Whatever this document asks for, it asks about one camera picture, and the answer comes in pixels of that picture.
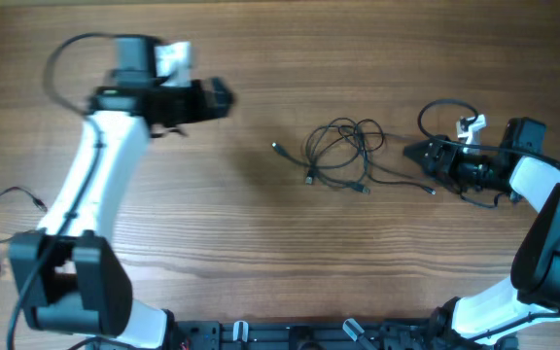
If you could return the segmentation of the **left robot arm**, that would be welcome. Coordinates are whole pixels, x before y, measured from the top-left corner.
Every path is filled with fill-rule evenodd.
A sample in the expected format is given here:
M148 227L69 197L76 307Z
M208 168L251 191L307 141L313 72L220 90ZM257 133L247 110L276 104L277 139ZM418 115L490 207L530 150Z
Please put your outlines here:
M18 299L9 325L78 334L97 348L168 349L173 314L135 299L111 246L115 220L149 144L226 117L234 97L220 78L192 78L188 42L114 42L117 65L80 110L79 149L52 208L10 245Z

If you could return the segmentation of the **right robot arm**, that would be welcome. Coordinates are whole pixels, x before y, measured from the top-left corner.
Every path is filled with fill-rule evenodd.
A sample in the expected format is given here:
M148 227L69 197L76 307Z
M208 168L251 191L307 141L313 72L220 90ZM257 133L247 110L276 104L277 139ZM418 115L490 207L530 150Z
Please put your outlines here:
M458 141L437 135L404 155L457 194L470 188L526 199L538 216L522 241L510 275L484 292L455 297L426 320L387 322L390 349L514 349L516 332L560 321L560 165L542 155L546 126L529 118L508 122L497 153L480 153L484 118L461 119Z

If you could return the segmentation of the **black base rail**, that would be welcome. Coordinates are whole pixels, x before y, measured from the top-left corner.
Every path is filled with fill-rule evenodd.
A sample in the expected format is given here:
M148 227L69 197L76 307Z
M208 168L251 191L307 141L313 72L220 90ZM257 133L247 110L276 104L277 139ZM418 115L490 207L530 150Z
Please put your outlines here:
M381 323L249 323L178 322L171 326L165 349L299 350L299 349L485 349L451 332L433 331L426 319L393 319Z

